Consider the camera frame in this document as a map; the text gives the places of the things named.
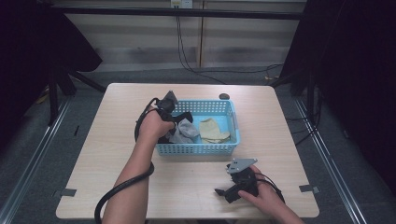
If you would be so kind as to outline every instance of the light wood tabletop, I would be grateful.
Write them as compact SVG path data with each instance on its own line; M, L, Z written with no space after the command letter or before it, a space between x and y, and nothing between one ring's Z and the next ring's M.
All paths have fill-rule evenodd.
M191 84L132 84L108 86L70 176L59 218L93 218L95 206L114 185L134 148L134 127L149 101L172 90L178 100L219 99L230 95L240 132L231 156L159 156L154 151L154 174L149 178L148 219L265 219L243 199L227 203L214 189L233 185L225 168L232 158L257 159L255 164L282 190L286 204L300 217L319 213L304 167L271 87Z

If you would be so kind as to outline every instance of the blue basket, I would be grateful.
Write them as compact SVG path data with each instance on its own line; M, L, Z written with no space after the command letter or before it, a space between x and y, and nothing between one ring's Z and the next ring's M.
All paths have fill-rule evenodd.
M212 118L220 131L230 132L230 140L220 144L203 144L198 135L193 144L157 144L161 156L172 155L231 155L240 141L235 108L230 100L179 100L172 116L191 112L193 124L199 129L199 123Z

